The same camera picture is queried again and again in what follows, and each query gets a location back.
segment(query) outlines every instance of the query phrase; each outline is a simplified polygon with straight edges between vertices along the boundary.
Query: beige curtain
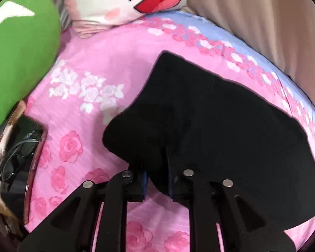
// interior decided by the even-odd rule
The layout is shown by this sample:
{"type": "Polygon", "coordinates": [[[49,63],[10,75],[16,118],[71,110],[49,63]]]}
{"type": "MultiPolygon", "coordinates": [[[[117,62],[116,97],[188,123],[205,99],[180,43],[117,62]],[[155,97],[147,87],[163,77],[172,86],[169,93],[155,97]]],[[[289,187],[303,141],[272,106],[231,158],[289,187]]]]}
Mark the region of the beige curtain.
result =
{"type": "Polygon", "coordinates": [[[264,55],[315,104],[312,0],[188,0],[188,7],[264,55]]]}

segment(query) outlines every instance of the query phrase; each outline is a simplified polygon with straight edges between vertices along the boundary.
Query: silver rivet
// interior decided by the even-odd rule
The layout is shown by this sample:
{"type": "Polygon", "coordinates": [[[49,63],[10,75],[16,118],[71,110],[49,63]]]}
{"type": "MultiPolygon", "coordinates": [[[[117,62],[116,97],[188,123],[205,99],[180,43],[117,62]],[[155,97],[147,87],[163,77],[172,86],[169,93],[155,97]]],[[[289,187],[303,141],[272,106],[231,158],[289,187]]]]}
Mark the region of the silver rivet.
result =
{"type": "Polygon", "coordinates": [[[85,181],[83,183],[83,188],[91,188],[93,186],[93,182],[92,181],[85,181]]]}
{"type": "Polygon", "coordinates": [[[184,176],[193,176],[194,171],[193,170],[184,170],[183,175],[184,176]]]}
{"type": "Polygon", "coordinates": [[[232,187],[232,186],[234,185],[234,183],[233,183],[230,179],[225,179],[225,180],[223,181],[223,185],[224,185],[225,187],[227,187],[227,188],[230,188],[230,187],[232,187]]]}
{"type": "Polygon", "coordinates": [[[128,178],[132,176],[132,172],[131,171],[124,171],[122,174],[123,177],[128,178]]]}

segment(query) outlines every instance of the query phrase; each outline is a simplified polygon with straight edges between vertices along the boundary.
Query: floral bedsheet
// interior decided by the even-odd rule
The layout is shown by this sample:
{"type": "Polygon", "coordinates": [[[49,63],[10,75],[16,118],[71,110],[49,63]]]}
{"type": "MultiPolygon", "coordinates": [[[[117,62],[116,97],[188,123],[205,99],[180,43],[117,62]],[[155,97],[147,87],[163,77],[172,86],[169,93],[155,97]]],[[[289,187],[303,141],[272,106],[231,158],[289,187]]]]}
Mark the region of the floral bedsheet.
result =
{"type": "MultiPolygon", "coordinates": [[[[249,87],[296,118],[315,157],[315,108],[308,98],[266,58],[206,19],[158,13],[88,39],[69,29],[62,35],[54,67],[28,99],[26,113],[48,128],[32,191],[29,231],[83,181],[104,182],[127,168],[104,148],[102,134],[140,93],[162,50],[249,87]]],[[[152,184],[144,203],[129,204],[127,219],[128,252],[189,251],[187,209],[152,184]]],[[[315,217],[286,233],[298,249],[314,229],[315,217]]]]}

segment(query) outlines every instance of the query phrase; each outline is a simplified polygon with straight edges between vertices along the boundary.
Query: pink rose pattern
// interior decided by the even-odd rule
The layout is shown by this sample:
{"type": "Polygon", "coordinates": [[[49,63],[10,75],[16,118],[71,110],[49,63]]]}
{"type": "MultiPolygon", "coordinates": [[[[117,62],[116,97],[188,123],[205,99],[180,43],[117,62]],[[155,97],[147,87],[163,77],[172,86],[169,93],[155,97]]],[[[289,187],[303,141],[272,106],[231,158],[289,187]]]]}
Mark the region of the pink rose pattern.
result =
{"type": "Polygon", "coordinates": [[[127,252],[151,252],[153,234],[138,222],[128,222],[126,228],[127,252]]]}
{"type": "Polygon", "coordinates": [[[79,135],[71,131],[64,135],[59,143],[59,158],[63,162],[74,163],[83,153],[83,147],[79,135]]]}
{"type": "Polygon", "coordinates": [[[60,194],[66,194],[68,181],[66,179],[66,170],[59,166],[51,172],[51,187],[60,194]]]}
{"type": "Polygon", "coordinates": [[[85,181],[86,180],[91,180],[94,181],[95,184],[99,184],[110,180],[110,177],[102,169],[96,169],[94,171],[88,172],[85,175],[85,181]]]}
{"type": "Polygon", "coordinates": [[[50,152],[49,144],[47,142],[44,143],[41,156],[39,157],[39,167],[46,169],[48,167],[48,163],[52,161],[52,155],[50,152]]]}
{"type": "Polygon", "coordinates": [[[54,196],[49,199],[49,205],[52,210],[57,208],[63,202],[62,198],[59,196],[54,196]]]}
{"type": "Polygon", "coordinates": [[[43,197],[35,198],[32,201],[35,214],[39,219],[44,219],[48,215],[48,204],[43,197]]]}
{"type": "Polygon", "coordinates": [[[221,40],[210,40],[200,33],[195,33],[194,30],[185,28],[183,25],[176,24],[173,20],[158,18],[158,17],[142,17],[140,18],[143,22],[141,23],[130,23],[127,26],[129,28],[136,28],[138,26],[145,26],[150,28],[161,29],[165,34],[171,35],[171,37],[178,41],[183,42],[189,48],[197,49],[198,52],[206,56],[221,56],[225,60],[235,63],[239,67],[240,72],[245,71],[250,79],[257,82],[260,86],[267,89],[267,91],[275,96],[279,96],[283,102],[287,102],[290,112],[293,117],[297,118],[299,122],[305,127],[306,130],[310,131],[310,135],[315,141],[315,122],[308,115],[306,109],[297,102],[296,99],[289,93],[278,78],[275,78],[272,73],[265,72],[260,66],[256,65],[252,60],[249,60],[246,56],[238,53],[233,47],[227,46],[221,40]],[[165,28],[164,25],[174,25],[175,29],[165,28]],[[207,48],[201,45],[201,41],[207,41],[212,47],[207,48]],[[233,58],[233,54],[238,55],[242,62],[236,61],[233,58]]]}
{"type": "Polygon", "coordinates": [[[188,233],[177,231],[165,240],[166,252],[187,252],[189,251],[190,237],[188,233]]]}

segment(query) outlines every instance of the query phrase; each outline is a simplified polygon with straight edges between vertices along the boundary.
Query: green cushion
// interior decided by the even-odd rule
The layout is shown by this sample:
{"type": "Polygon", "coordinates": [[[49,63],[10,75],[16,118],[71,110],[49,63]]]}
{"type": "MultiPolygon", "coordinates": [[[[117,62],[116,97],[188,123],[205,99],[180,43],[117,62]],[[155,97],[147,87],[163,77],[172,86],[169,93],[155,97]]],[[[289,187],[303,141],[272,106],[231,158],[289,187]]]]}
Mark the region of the green cushion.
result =
{"type": "Polygon", "coordinates": [[[1,124],[14,104],[50,69],[58,51],[61,25],[52,0],[2,0],[0,22],[1,124]],[[30,16],[16,16],[21,15],[19,8],[30,16]]]}

